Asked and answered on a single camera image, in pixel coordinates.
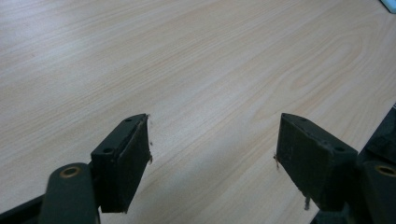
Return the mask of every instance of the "wood grain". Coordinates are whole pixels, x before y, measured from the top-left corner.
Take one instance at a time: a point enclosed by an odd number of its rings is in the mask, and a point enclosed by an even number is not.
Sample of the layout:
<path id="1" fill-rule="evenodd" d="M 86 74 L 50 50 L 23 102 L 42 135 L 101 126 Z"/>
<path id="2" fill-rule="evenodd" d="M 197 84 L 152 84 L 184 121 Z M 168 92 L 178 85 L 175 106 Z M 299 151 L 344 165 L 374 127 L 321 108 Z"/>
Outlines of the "wood grain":
<path id="1" fill-rule="evenodd" d="M 1 1 L 0 43 L 0 212 L 150 113 L 154 163 L 103 223 L 309 223 L 280 114 L 360 150 L 396 102 L 376 0 Z"/>

